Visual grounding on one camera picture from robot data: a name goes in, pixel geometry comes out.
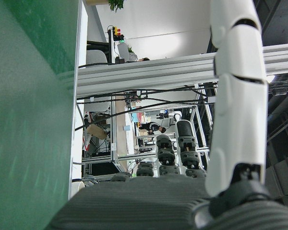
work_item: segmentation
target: green panel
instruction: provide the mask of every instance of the green panel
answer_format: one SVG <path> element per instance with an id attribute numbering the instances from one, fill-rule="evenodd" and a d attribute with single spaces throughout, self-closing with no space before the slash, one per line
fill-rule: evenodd
<path id="1" fill-rule="evenodd" d="M 67 202 L 77 0 L 0 0 L 0 229 Z"/>

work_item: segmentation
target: robotic hand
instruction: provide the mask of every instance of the robotic hand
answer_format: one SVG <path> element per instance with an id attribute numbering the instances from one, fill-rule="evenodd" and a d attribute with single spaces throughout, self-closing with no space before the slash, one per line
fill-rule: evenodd
<path id="1" fill-rule="evenodd" d="M 213 0 L 211 31 L 219 82 L 206 189 L 217 197 L 211 203 L 217 216 L 226 211 L 220 208 L 224 202 L 230 209 L 268 198 L 263 186 L 268 86 L 253 1 Z M 239 201 L 228 201 L 240 189 Z"/>

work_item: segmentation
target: potted plant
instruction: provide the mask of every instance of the potted plant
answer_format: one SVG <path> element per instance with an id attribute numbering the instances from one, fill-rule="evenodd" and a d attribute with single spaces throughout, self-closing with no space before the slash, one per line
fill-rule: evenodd
<path id="1" fill-rule="evenodd" d="M 93 6 L 109 4 L 111 11 L 115 9 L 116 12 L 118 9 L 123 8 L 124 0 L 86 0 L 86 3 Z"/>
<path id="2" fill-rule="evenodd" d="M 115 9 L 115 12 L 116 12 L 118 9 L 123 8 L 123 3 L 124 3 L 124 0 L 109 0 L 110 9 L 111 9 L 112 11 L 114 11 L 114 9 Z"/>

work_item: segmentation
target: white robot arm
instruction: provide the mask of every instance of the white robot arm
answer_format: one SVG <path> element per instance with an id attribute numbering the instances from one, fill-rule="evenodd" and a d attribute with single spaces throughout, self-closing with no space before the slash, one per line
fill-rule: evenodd
<path id="1" fill-rule="evenodd" d="M 253 1 L 212 0 L 211 30 L 219 82 L 205 185 L 217 196 L 241 170 L 256 171 L 264 182 L 268 88 Z"/>

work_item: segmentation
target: wire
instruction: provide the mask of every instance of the wire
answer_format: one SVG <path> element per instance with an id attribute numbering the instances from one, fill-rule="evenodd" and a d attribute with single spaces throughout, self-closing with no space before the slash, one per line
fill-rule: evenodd
<path id="1" fill-rule="evenodd" d="M 203 97 L 208 97 L 206 94 L 203 94 L 201 92 L 194 90 L 191 86 L 185 85 L 185 87 L 188 87 L 189 89 L 191 89 L 193 92 L 197 93 L 198 95 L 201 95 Z"/>
<path id="2" fill-rule="evenodd" d="M 107 27 L 107 31 L 106 31 L 105 33 L 107 33 L 107 32 L 108 32 L 108 30 L 109 30 L 109 27 L 110 27 L 110 26 L 114 27 L 113 25 L 109 25 L 109 26 Z"/>
<path id="3" fill-rule="evenodd" d="M 81 110 L 80 110 L 80 107 L 78 104 L 76 104 L 77 108 L 78 108 L 78 111 L 79 111 L 79 114 L 80 114 L 80 117 L 82 119 L 82 123 L 85 125 L 85 122 L 84 122 L 84 119 L 83 119 L 83 116 L 82 116 L 82 113 L 81 113 Z M 82 145 L 82 149 L 85 147 L 85 140 L 86 140 L 86 136 L 87 136 L 87 131 L 86 131 L 86 127 L 84 127 L 84 142 L 83 142 L 83 145 Z"/>
<path id="4" fill-rule="evenodd" d="M 157 98 L 138 98 L 138 100 L 153 100 L 153 101 L 159 101 L 159 102 L 171 102 L 167 100 L 157 99 Z M 103 103 L 103 102 L 116 102 L 116 101 L 124 101 L 125 98 L 121 99 L 110 99 L 110 100 L 104 100 L 104 101 L 96 101 L 96 102 L 78 102 L 77 104 L 92 104 L 92 103 Z"/>
<path id="5" fill-rule="evenodd" d="M 116 113 L 116 114 L 112 114 L 112 115 L 109 115 L 108 117 L 106 118 L 102 118 L 102 119 L 99 119 L 97 121 L 94 121 L 94 122 L 89 122 L 88 124 L 85 124 L 83 126 L 80 126 L 78 128 L 75 129 L 75 131 L 83 128 L 83 127 L 88 127 L 89 125 L 91 124 L 96 124 L 100 121 L 103 121 L 105 119 L 109 119 L 111 117 L 114 117 L 114 116 L 118 116 L 118 115 L 122 115 L 122 114 L 126 114 L 126 113 L 130 113 L 130 112 L 134 112 L 134 111 L 138 111 L 138 110 L 141 110 L 141 109 L 146 109 L 146 108 L 150 108 L 150 107 L 154 107 L 154 106 L 159 106 L 159 105 L 165 105 L 165 104 L 180 104 L 180 103 L 188 103 L 188 102 L 206 102 L 206 99 L 199 99 L 199 100 L 186 100 L 186 101 L 174 101 L 174 102 L 163 102 L 163 103 L 156 103 L 156 104 L 152 104 L 152 105 L 147 105 L 147 106 L 143 106 L 143 107 L 138 107 L 138 108 L 135 108 L 135 109 L 131 109 L 131 110 L 127 110 L 127 111 L 123 111 L 123 112 L 120 112 L 120 113 Z"/>
<path id="6" fill-rule="evenodd" d="M 99 65 L 114 65 L 113 63 L 107 63 L 107 62 L 97 62 L 97 63 L 91 63 L 91 64 L 86 64 L 86 65 L 82 65 L 82 66 L 79 66 L 78 68 L 81 69 L 81 68 L 84 68 L 84 67 L 89 67 L 89 66 L 99 66 Z"/>

